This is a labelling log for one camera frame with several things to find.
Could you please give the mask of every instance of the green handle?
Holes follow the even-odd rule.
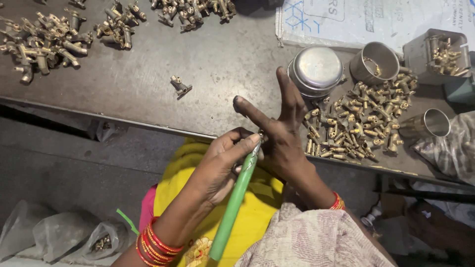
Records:
[[[261,141],[257,144],[254,150],[247,155],[244,163],[241,167],[241,172],[239,173],[238,180],[234,185],[233,192],[229,198],[228,206],[224,211],[223,219],[218,227],[218,231],[211,245],[211,250],[209,251],[209,257],[215,261],[220,261],[223,256],[224,248],[229,240],[231,235],[231,230],[233,229],[234,222],[238,216],[239,207],[241,206],[242,200],[244,199],[244,194],[246,193],[247,186],[251,180],[252,173],[257,164],[257,153],[261,146]]]

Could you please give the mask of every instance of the woman's left hand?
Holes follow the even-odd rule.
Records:
[[[204,194],[211,205],[218,205],[231,191],[237,176],[235,164],[256,147],[260,135],[242,127],[218,137],[188,180],[188,185]]]

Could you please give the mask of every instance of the yellow garment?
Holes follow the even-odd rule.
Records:
[[[154,216],[160,216],[178,195],[208,147],[208,144],[193,143],[191,139],[187,139],[176,151],[157,186]],[[272,215],[282,203],[282,188],[283,184],[278,179],[256,167],[218,266],[233,266],[252,244],[262,238]],[[200,223],[171,266],[206,266],[209,248],[228,204],[229,195]]]

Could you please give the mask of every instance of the steel lid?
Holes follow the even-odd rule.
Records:
[[[336,85],[343,75],[343,64],[336,53],[322,46],[308,47],[294,59],[295,76],[303,84],[316,89]]]

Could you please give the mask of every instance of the metal workbench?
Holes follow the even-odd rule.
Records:
[[[3,0],[5,7],[0,15],[18,21],[21,17],[35,19],[36,11],[68,17],[63,10],[68,6],[67,0],[47,1],[45,6],[34,0]],[[218,15],[211,14],[204,17],[199,29],[182,32],[178,18],[175,18],[175,27],[170,28],[158,21],[158,10],[151,10],[148,0],[139,0],[147,21],[134,27],[131,51],[106,47],[95,39],[88,56],[79,59],[79,70],[59,66],[48,76],[35,73],[29,86],[19,83],[21,73],[12,70],[12,57],[1,56],[0,98],[3,102],[63,110],[171,134],[210,138],[238,126],[256,130],[248,119],[234,112],[234,96],[241,95],[269,117],[278,117],[281,100],[275,70],[278,66],[286,67],[300,50],[278,47],[275,9],[262,7],[261,2],[266,1],[239,0],[236,2],[238,14],[229,23],[221,23]],[[102,23],[103,9],[108,4],[109,0],[87,0],[86,10],[81,12],[87,21],[82,23],[79,32],[92,30],[95,23]],[[346,75],[350,76],[348,62],[353,54],[339,51],[338,55],[346,65]],[[192,84],[193,90],[177,100],[170,84],[172,75],[180,76],[186,85]],[[350,80],[339,86],[331,94],[332,101],[352,85]],[[449,118],[455,115],[443,99],[440,87],[421,86],[412,103],[401,119],[431,107],[446,112]],[[301,129],[302,142],[306,143],[306,129]],[[361,165],[323,158],[314,160],[469,188],[435,181],[436,176],[445,177],[409,149],[413,141],[405,141],[398,157],[376,150],[378,164],[366,160]],[[368,167],[368,164],[405,173]]]

